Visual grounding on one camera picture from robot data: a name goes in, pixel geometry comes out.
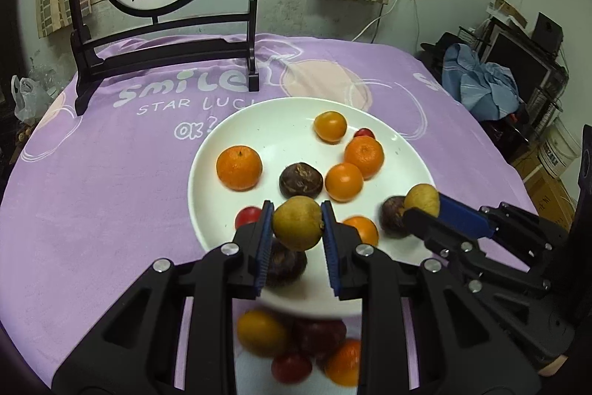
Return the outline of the person's right hand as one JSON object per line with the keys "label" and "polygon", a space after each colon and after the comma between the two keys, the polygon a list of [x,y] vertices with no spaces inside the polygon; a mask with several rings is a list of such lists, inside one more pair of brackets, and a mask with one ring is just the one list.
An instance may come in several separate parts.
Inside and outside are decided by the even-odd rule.
{"label": "person's right hand", "polygon": [[566,363],[568,357],[565,355],[560,355],[554,361],[543,367],[538,371],[538,374],[542,377],[550,377],[555,375],[561,367]]}

